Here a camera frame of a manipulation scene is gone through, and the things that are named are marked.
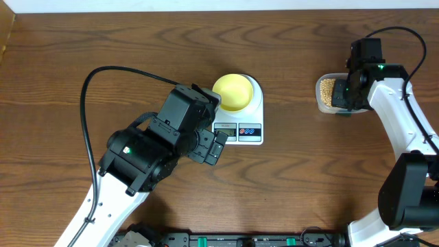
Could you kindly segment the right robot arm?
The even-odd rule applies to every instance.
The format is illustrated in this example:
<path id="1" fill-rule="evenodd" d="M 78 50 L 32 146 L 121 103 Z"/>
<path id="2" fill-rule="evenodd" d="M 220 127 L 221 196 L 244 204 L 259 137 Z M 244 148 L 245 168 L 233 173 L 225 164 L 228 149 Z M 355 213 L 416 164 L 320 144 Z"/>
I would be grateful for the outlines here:
<path id="1" fill-rule="evenodd" d="M 382 246 L 438 229 L 438 135 L 412 92 L 400 64 L 382 57 L 378 38 L 352 43 L 346 79 L 337 79 L 331 104 L 347 111 L 373 110 L 392 145 L 396 163 L 380 188 L 377 208 L 348 225 L 347 246 Z"/>

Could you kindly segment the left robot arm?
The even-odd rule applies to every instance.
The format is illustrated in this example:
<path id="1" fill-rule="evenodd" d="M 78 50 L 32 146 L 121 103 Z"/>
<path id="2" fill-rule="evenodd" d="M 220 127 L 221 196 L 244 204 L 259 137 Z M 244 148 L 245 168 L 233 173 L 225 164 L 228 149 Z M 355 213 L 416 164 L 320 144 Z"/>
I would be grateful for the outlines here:
<path id="1" fill-rule="evenodd" d="M 107 246 L 128 216 L 168 177 L 182 157 L 215 165 L 227 136 L 213 133 L 221 97 L 178 85 L 159 113 L 145 113 L 116 131 L 99 161 L 91 187 L 57 246 Z"/>

